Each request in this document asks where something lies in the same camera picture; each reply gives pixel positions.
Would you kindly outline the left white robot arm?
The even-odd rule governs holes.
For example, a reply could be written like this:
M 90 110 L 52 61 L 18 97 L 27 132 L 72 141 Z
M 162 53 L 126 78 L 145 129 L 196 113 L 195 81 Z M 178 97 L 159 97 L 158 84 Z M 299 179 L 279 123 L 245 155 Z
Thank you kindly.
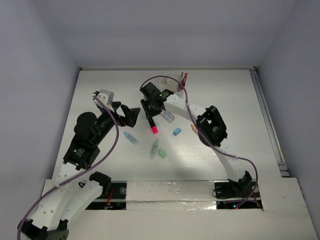
M 128 108 L 116 101 L 109 105 L 104 100 L 94 101 L 100 116 L 84 112 L 77 117 L 74 136 L 63 157 L 54 186 L 44 193 L 27 211 L 17 226 L 17 238 L 29 240 L 65 240 L 69 227 L 97 198 L 111 195 L 111 177 L 101 172 L 92 173 L 84 182 L 78 178 L 93 170 L 101 161 L 99 144 L 112 128 L 116 139 L 120 127 L 136 125 L 141 109 Z

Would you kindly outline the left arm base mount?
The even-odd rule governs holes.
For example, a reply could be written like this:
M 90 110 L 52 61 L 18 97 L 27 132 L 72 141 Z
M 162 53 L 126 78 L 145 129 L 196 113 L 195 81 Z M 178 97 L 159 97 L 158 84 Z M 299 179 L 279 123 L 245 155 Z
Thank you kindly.
M 109 196 L 100 196 L 86 210 L 126 210 L 127 182 L 112 182 Z

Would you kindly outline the pink black highlighter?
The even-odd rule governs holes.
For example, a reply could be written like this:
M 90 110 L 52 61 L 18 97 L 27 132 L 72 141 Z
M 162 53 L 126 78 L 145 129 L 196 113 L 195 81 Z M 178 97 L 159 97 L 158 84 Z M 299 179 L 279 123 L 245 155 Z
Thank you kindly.
M 154 122 L 154 120 L 152 118 L 149 118 L 148 119 L 148 122 L 149 122 L 149 125 L 150 125 L 150 128 L 152 130 L 152 133 L 153 134 L 157 134 L 159 131 L 158 131 L 158 128 Z

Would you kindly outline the red pen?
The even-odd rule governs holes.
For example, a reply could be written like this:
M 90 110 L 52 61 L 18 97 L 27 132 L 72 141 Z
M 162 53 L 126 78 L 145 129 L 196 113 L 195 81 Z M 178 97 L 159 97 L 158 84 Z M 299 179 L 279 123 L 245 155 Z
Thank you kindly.
M 183 87 L 186 85 L 187 77 L 188 77 L 188 73 L 186 72 L 180 82 Z

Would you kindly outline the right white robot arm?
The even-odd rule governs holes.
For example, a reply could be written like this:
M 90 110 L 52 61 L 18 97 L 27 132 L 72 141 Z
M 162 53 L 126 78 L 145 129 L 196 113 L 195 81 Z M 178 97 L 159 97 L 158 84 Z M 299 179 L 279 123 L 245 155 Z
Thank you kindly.
M 148 117 L 152 118 L 167 111 L 191 121 L 197 129 L 200 141 L 215 152 L 223 165 L 232 197 L 243 198 L 247 195 L 252 177 L 242 167 L 240 158 L 228 153 L 227 145 L 223 145 L 223 141 L 228 137 L 227 127 L 215 106 L 204 108 L 188 103 L 169 89 L 160 91 L 151 82 L 139 90 L 143 94 L 141 104 Z

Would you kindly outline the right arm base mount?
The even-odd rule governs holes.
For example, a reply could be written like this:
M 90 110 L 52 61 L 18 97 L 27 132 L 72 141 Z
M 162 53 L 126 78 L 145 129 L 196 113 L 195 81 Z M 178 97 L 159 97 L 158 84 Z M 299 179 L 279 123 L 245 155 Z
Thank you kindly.
M 255 189 L 255 181 L 249 184 L 244 193 L 236 193 L 230 182 L 215 182 L 212 191 L 213 197 L 216 199 L 216 208 L 218 210 L 236 210 L 237 205 L 241 203 L 247 196 L 250 198 L 244 202 L 239 209 L 263 209 L 259 187 Z

